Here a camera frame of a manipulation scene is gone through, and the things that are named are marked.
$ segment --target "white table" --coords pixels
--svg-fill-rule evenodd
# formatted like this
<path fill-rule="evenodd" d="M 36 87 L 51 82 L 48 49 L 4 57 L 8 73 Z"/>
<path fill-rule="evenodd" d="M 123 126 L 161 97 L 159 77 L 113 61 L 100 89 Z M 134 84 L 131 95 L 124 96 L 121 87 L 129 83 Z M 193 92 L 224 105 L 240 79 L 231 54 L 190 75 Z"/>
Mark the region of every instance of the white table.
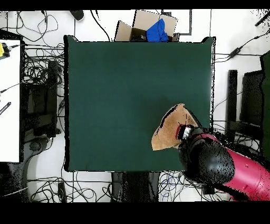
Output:
<path fill-rule="evenodd" d="M 8 46 L 19 40 L 0 40 Z M 0 60 L 0 91 L 20 82 L 20 47 L 12 49 L 10 57 Z M 0 110 L 11 105 L 0 115 L 0 162 L 19 162 L 20 151 L 20 85 L 0 96 Z"/>

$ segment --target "box flap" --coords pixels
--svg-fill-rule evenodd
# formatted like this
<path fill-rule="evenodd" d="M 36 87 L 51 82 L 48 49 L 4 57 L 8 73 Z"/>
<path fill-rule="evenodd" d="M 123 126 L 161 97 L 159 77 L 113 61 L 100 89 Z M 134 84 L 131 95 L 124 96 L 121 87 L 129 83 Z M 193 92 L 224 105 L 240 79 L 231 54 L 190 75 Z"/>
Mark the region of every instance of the box flap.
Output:
<path fill-rule="evenodd" d="M 118 21 L 114 41 L 130 41 L 132 27 Z"/>
<path fill-rule="evenodd" d="M 147 12 L 143 10 L 136 10 L 133 27 L 141 30 L 148 30 L 159 19 L 165 22 L 165 32 L 168 36 L 173 36 L 177 19 L 170 16 L 159 15 L 157 13 Z"/>

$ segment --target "blue cloth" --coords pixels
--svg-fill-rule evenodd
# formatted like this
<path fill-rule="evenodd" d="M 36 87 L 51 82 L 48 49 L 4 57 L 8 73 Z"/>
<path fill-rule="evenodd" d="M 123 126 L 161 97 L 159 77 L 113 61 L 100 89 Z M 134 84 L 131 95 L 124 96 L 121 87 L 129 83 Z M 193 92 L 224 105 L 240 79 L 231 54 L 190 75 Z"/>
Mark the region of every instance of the blue cloth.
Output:
<path fill-rule="evenodd" d="M 167 42 L 168 35 L 164 31 L 165 22 L 163 19 L 157 21 L 152 27 L 146 31 L 148 42 Z"/>

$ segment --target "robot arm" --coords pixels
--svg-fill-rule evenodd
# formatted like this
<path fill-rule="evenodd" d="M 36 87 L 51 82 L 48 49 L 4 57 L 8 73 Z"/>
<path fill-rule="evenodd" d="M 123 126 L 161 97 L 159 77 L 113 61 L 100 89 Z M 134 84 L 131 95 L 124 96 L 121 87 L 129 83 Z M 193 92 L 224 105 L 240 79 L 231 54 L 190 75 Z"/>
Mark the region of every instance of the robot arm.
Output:
<path fill-rule="evenodd" d="M 260 163 L 226 148 L 200 128 L 180 125 L 176 136 L 184 141 L 179 158 L 186 165 L 187 178 L 226 191 L 235 199 L 270 201 L 270 173 Z"/>

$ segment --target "green tabletop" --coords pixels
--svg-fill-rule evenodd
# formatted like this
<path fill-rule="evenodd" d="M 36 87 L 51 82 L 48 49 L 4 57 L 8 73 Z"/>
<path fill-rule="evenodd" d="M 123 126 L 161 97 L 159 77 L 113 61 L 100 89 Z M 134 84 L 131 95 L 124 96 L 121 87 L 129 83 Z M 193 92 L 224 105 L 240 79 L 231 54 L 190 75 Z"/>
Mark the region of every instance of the green tabletop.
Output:
<path fill-rule="evenodd" d="M 151 138 L 163 115 L 178 103 L 210 126 L 214 39 L 138 43 L 65 38 L 69 171 L 181 170 L 178 151 L 153 151 Z"/>

